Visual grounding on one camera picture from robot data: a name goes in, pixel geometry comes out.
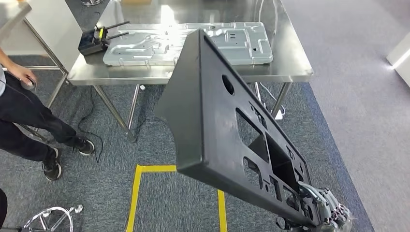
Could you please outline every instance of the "shoe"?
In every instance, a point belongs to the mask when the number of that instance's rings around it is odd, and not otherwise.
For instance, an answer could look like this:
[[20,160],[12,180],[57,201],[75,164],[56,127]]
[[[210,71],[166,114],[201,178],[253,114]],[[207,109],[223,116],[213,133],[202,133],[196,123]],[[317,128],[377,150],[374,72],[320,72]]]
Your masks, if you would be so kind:
[[83,156],[89,156],[95,151],[94,144],[90,140],[84,138],[78,138],[75,148],[77,148]]
[[61,165],[58,160],[59,151],[57,148],[54,148],[55,155],[47,158],[47,160],[43,161],[43,171],[44,175],[48,180],[57,180],[61,176]]

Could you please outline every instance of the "person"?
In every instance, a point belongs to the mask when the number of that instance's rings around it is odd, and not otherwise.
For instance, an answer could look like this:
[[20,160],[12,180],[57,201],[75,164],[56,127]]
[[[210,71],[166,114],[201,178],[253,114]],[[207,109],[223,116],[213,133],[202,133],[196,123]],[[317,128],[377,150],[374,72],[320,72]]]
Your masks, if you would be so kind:
[[9,59],[0,48],[0,149],[10,154],[43,164],[44,175],[57,180],[61,175],[59,150],[35,141],[14,124],[28,125],[49,131],[58,143],[77,148],[82,155],[91,155],[94,144],[77,136],[76,131],[55,117],[38,97],[24,89],[37,83],[37,77],[27,68]]
[[0,188],[0,229],[3,226],[7,214],[7,196]]

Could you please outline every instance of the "yellow tape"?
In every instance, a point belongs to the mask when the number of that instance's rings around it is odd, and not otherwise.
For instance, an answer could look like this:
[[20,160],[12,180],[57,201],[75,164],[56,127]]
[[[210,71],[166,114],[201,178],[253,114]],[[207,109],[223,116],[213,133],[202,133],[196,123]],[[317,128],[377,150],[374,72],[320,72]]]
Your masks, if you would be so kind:
[[[163,172],[176,172],[175,165],[159,165],[159,166],[140,166],[137,165],[135,170],[134,183],[132,185],[132,196],[130,213],[128,216],[128,223],[126,232],[133,232],[135,213],[137,211],[138,191],[141,183],[142,173],[163,173]],[[221,190],[218,190],[218,210],[219,210],[219,225],[220,232],[228,232],[228,226],[226,221],[226,208],[225,208],[225,194]]]
[[219,228],[220,232],[228,232],[226,222],[225,193],[218,189],[218,209],[219,209]]
[[137,165],[135,170],[135,177],[134,177],[134,184],[132,185],[132,196],[131,196],[131,206],[130,206],[130,214],[127,223],[126,232],[133,232],[134,229],[134,221],[135,221],[135,212],[137,211],[137,202],[138,202],[138,191],[140,189],[140,182],[141,182],[141,174],[143,166]]
[[104,29],[101,28],[101,29],[100,29],[100,35],[99,35],[100,39],[103,37],[103,35],[102,35],[103,32],[104,32]]
[[141,166],[144,173],[176,172],[175,165]]

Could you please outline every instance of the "gray carpet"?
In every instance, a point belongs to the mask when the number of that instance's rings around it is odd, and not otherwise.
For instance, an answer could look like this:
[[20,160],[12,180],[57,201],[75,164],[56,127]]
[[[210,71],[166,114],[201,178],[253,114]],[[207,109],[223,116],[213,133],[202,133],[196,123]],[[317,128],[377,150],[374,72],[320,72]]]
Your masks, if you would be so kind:
[[288,0],[310,81],[377,231],[409,231],[410,88],[386,56],[410,32],[408,0]]
[[[92,18],[95,21],[86,19],[94,11],[100,11],[103,5],[83,8],[79,2],[67,0],[82,28],[92,27],[98,17]],[[61,74],[36,74],[41,80],[38,95],[45,101]],[[278,94],[279,84],[266,84]],[[94,157],[83,157],[73,153],[71,148],[57,145],[63,151],[61,162],[64,170],[59,181],[48,182],[41,172],[40,164],[0,151],[0,186],[8,195],[10,203],[5,225],[21,225],[34,213],[48,206],[70,207],[81,203],[84,211],[76,216],[76,231],[123,231],[128,218],[136,164],[175,164],[175,145],[171,132],[164,123],[153,117],[155,103],[163,88],[147,86],[140,93],[132,128],[138,135],[135,144],[126,140],[114,118],[93,91],[95,110],[83,127],[103,138],[101,160],[96,163]],[[363,223],[368,218],[366,212],[361,210],[363,207],[349,176],[347,173],[341,176],[336,172],[334,158],[338,154],[329,153],[329,141],[323,139],[321,129],[327,126],[317,121],[322,115],[318,108],[312,107],[317,103],[314,96],[307,92],[309,88],[306,84],[294,85],[285,100],[286,117],[279,124],[308,160],[313,184],[329,187],[342,203],[358,209],[355,214],[358,219],[352,231],[372,231],[371,225]],[[104,89],[125,118],[131,104],[133,86],[107,86]],[[76,127],[90,110],[89,90],[90,87],[65,85],[52,107],[53,112]],[[262,96],[268,99],[263,90]],[[268,107],[272,107],[272,101],[268,102]],[[333,141],[329,133],[325,135]],[[91,139],[100,149],[98,140],[94,137]],[[338,164],[338,168],[345,171],[343,163]],[[134,231],[219,231],[216,189],[180,174],[143,174],[141,180]],[[346,188],[352,189],[352,192],[345,193]],[[352,199],[351,196],[356,196],[353,197],[355,202],[347,202],[346,199]],[[226,212],[229,231],[279,231],[274,215],[229,195],[226,195]]]

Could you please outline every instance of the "robotic hand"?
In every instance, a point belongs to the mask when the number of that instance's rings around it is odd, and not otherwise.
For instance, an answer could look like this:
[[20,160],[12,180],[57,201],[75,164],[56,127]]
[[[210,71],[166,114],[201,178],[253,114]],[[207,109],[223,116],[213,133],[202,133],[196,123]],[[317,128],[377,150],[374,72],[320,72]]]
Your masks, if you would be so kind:
[[[285,226],[277,225],[284,230],[291,231],[307,231],[307,232],[350,232],[352,226],[351,211],[336,199],[333,193],[328,188],[315,188],[302,181],[298,182],[300,189],[300,197],[305,203],[308,200],[313,201],[319,211],[321,225],[316,228],[305,230],[305,227],[300,227],[285,219]],[[293,197],[287,199],[287,203],[294,203]]]

